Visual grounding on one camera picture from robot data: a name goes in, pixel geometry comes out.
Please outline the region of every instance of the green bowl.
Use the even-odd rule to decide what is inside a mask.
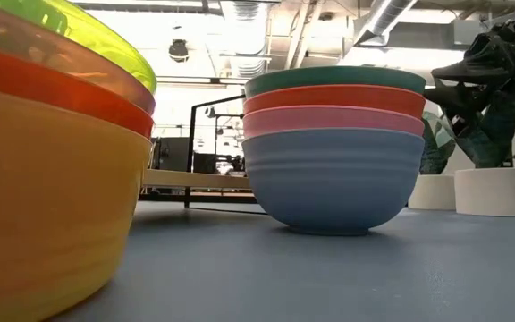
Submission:
[[[0,9],[102,55],[155,92],[156,76],[139,51],[77,5],[65,0],[0,0]]]
[[[245,88],[250,98],[278,89],[343,84],[389,86],[422,94],[426,80],[412,72],[381,67],[323,66],[270,72],[249,80]]]

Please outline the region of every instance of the stack of bowls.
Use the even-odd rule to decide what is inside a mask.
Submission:
[[[396,216],[418,176],[425,83],[349,66],[250,80],[242,146],[259,204],[301,233],[361,235]]]
[[[0,10],[0,321],[48,318],[113,276],[153,111],[128,71]]]

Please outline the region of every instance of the white planter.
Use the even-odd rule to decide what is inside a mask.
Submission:
[[[444,174],[421,174],[410,195],[409,208],[454,210],[454,177]]]
[[[515,168],[459,170],[454,188],[460,214],[515,216]]]

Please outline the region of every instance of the blue-gray floor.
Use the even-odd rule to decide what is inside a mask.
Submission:
[[[182,204],[139,203],[114,280],[55,320],[515,321],[515,217],[405,210],[363,237],[187,218]]]

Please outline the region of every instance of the blue bowl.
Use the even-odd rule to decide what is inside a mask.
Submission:
[[[382,129],[281,131],[242,143],[262,208],[301,233],[359,235],[406,205],[425,142]]]

